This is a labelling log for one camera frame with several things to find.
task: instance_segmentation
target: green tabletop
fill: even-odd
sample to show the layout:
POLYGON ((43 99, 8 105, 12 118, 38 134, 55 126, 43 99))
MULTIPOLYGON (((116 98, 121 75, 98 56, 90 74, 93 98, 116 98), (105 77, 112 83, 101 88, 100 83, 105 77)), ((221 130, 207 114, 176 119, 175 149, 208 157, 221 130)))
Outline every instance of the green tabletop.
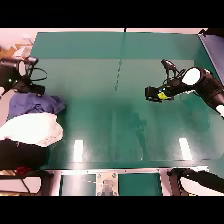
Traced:
POLYGON ((223 155, 223 120, 202 99, 183 94, 157 104, 144 97, 145 87, 158 87, 166 78, 162 59, 179 69, 204 67, 218 77, 197 35, 38 33, 32 56, 48 72, 40 82, 46 93, 66 102, 58 115, 64 137, 51 146, 46 168, 199 165, 223 155), (79 162, 76 140, 84 143, 79 162))

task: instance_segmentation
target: dark blue cloth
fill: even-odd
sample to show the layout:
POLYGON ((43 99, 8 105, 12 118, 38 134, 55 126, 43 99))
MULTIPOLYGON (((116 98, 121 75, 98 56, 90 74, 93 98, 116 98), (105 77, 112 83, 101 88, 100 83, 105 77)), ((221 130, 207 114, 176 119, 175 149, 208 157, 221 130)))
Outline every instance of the dark blue cloth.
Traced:
POLYGON ((20 116, 29 113, 58 114, 65 108, 58 96, 37 96, 35 93, 16 93, 10 100, 9 115, 20 116))

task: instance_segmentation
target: folded clothing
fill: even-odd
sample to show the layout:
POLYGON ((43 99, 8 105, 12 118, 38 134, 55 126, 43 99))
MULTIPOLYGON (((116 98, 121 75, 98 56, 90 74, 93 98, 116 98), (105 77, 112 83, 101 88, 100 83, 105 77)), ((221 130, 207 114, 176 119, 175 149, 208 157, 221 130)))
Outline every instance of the folded clothing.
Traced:
POLYGON ((16 93, 10 100, 9 114, 11 116, 43 112, 58 114, 64 108, 64 101, 58 96, 16 93))
POLYGON ((11 141, 0 141, 0 170, 15 170, 18 167, 38 169, 49 159, 49 148, 11 141))
POLYGON ((26 144, 47 147, 63 136, 57 116, 50 113, 24 114, 7 121, 0 127, 0 140, 11 139, 26 144))

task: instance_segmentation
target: white mounting plate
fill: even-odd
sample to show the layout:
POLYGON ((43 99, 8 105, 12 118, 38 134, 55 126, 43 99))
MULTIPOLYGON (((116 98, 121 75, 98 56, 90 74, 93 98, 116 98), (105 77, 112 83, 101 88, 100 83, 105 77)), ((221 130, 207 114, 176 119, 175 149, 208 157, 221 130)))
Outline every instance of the white mounting plate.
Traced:
POLYGON ((96 174, 96 196, 101 196, 103 191, 103 181, 109 180, 113 182, 113 195, 119 196, 118 194, 118 173, 97 173, 96 174))

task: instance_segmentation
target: metal bracket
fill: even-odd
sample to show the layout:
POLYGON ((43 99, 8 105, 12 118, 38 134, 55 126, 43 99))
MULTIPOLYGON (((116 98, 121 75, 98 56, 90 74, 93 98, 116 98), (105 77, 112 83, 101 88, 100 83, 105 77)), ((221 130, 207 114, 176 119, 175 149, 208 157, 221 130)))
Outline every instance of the metal bracket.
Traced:
POLYGON ((96 196, 118 196, 118 173, 96 174, 96 196))

